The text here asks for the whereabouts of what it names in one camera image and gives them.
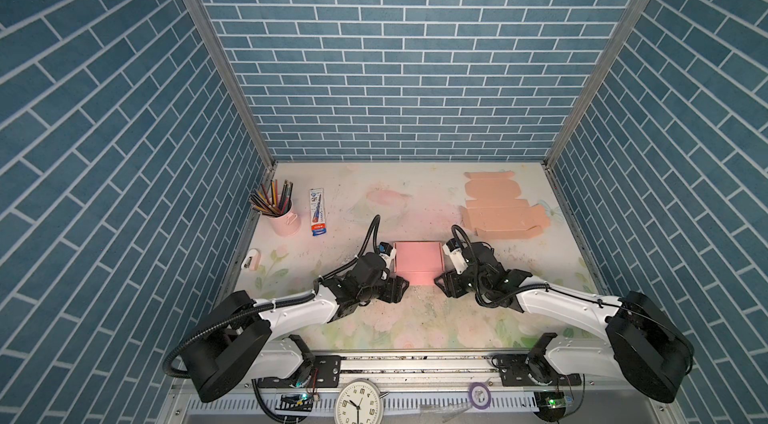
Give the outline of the pink cardboard box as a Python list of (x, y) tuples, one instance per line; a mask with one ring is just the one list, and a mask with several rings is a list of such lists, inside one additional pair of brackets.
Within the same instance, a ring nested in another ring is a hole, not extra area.
[(433, 286), (445, 272), (443, 250), (438, 242), (401, 241), (394, 246), (394, 272), (411, 286)]

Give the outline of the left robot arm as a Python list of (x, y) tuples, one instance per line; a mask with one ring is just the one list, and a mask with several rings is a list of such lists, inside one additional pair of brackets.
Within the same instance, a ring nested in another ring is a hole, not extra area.
[(162, 371), (191, 380), (204, 403), (245, 381), (301, 387), (317, 365), (299, 330), (340, 320), (374, 300), (397, 304), (408, 288), (381, 255), (367, 253), (319, 277), (305, 293), (258, 301), (234, 292), (168, 352)]

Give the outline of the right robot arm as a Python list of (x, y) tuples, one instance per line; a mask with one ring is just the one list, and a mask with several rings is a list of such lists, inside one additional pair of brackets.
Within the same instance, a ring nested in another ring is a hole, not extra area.
[(483, 243), (463, 246), (452, 239), (443, 252), (453, 267), (434, 283), (447, 297), (471, 294), (484, 308), (541, 315), (588, 333), (577, 339), (547, 332), (538, 339), (525, 363), (539, 385), (595, 375), (622, 379), (652, 400), (671, 403), (692, 370), (692, 344), (642, 293), (603, 296), (556, 285), (504, 268)]

